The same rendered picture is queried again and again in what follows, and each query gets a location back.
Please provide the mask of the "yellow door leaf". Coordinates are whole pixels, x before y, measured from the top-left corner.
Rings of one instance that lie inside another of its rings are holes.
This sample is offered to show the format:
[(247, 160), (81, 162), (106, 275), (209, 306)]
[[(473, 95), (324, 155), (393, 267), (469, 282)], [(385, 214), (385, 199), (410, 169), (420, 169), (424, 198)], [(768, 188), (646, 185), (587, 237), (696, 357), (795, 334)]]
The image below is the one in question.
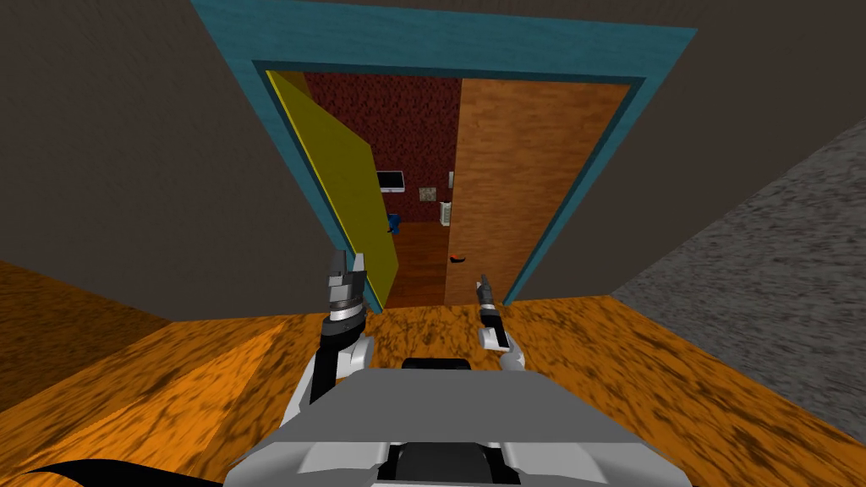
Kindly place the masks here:
[(398, 262), (370, 145), (304, 93), (300, 74), (267, 70), (266, 76), (336, 218), (338, 237), (354, 256), (364, 257), (365, 297), (380, 313)]

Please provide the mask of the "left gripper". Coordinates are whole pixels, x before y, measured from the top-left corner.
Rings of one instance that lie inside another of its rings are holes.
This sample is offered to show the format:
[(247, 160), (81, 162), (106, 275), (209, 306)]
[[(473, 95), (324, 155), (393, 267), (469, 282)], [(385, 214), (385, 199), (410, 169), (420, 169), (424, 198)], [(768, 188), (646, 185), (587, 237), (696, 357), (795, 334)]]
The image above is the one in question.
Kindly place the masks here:
[(346, 250), (336, 250), (331, 259), (328, 277), (329, 310), (336, 313), (364, 304), (365, 284), (364, 254), (357, 253), (354, 256), (352, 270), (348, 271)]

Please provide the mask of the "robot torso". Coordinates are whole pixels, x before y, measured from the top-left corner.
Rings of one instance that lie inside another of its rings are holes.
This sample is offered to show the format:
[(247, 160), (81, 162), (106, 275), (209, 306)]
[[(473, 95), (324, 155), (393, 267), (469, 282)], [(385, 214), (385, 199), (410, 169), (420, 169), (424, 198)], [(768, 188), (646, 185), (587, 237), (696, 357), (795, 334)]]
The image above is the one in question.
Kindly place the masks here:
[(280, 426), (224, 487), (412, 487), (378, 470), (393, 446), (492, 446), (518, 487), (692, 487), (636, 434), (533, 371), (360, 369), (318, 401), (304, 370)]

